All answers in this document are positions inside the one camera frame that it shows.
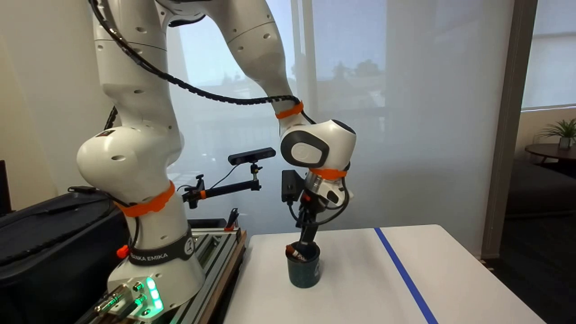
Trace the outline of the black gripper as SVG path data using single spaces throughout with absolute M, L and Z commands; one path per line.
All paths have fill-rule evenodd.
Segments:
M 304 192 L 298 207 L 298 221 L 300 221 L 300 243 L 311 243 L 315 239 L 318 223 L 316 216 L 324 210 L 324 203 L 318 196 Z

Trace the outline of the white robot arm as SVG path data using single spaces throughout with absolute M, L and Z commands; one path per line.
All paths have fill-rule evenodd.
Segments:
M 356 133 L 340 120 L 311 120 L 288 84 L 280 36 L 266 0 L 88 0 L 99 82 L 120 122 L 77 151 L 82 178 L 111 194 L 127 219 L 127 257 L 111 289 L 135 286 L 133 316 L 151 320 L 192 298 L 203 284 L 181 199 L 167 165 L 183 138 L 169 99 L 165 30 L 210 18 L 239 68 L 262 90 L 280 131 L 280 154 L 307 171 L 304 194 L 342 210 Z

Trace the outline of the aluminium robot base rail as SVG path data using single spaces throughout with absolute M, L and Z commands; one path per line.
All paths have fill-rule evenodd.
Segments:
M 192 230 L 192 266 L 122 261 L 86 324 L 208 324 L 244 252 L 235 223 Z

